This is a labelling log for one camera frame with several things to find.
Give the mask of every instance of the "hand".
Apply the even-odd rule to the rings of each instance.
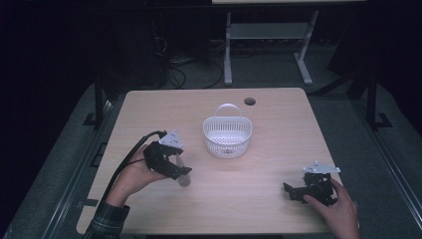
[[[131,194],[138,192],[153,181],[167,178],[161,173],[151,171],[146,166],[145,160],[143,160],[143,151],[146,147],[147,145],[145,144],[138,149],[130,159],[130,164],[121,171],[114,186],[105,199],[106,203],[116,207],[123,207]]]
[[[305,195],[304,200],[319,212],[336,238],[359,238],[356,205],[346,189],[333,178],[331,184],[337,192],[337,202],[333,206],[327,207],[309,195]]]

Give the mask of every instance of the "floor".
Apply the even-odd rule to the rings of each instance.
[[[302,88],[307,93],[339,76],[326,67],[335,45],[312,44],[306,63],[314,84],[305,86],[294,61],[299,43],[258,42],[237,45],[232,60],[230,88]],[[223,57],[218,48],[210,63],[193,62],[168,73],[161,90],[224,89]],[[179,56],[175,63],[186,60]],[[359,204],[362,238],[422,238],[419,198],[422,198],[422,138],[407,121],[391,95],[378,86],[378,113],[393,127],[372,130],[365,120],[366,95],[352,101],[343,84],[319,97],[309,97],[322,134],[344,186]],[[105,106],[105,121],[98,129],[83,125],[94,112],[94,87],[81,97],[42,170],[10,227],[6,238],[80,238],[76,231],[82,202],[87,198],[98,163],[111,134],[124,95]],[[144,238],[122,235],[122,238]],[[283,235],[284,238],[333,238],[330,233]]]

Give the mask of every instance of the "table top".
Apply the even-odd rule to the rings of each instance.
[[[256,103],[247,106],[245,98]],[[226,103],[253,124],[246,153],[221,159],[206,149],[204,121]],[[237,116],[225,109],[221,114]],[[127,94],[88,199],[100,200],[114,170],[132,147],[155,130],[177,129],[191,184],[156,181],[127,200],[123,232],[133,234],[285,234],[325,232],[307,204],[291,201],[283,182],[302,187],[303,167],[333,164],[302,89],[142,91]],[[158,140],[154,136],[149,142]],[[85,206],[78,231],[85,233],[96,208]]]

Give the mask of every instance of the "sleeve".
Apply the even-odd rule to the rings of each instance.
[[[130,207],[115,207],[101,202],[83,239],[117,239]]]

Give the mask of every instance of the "white plastic basket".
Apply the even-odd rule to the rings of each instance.
[[[223,108],[234,108],[238,117],[218,117]],[[252,123],[242,117],[238,107],[233,104],[223,104],[217,108],[214,117],[204,122],[204,134],[209,152],[220,158],[235,158],[242,156],[248,148],[252,134]]]

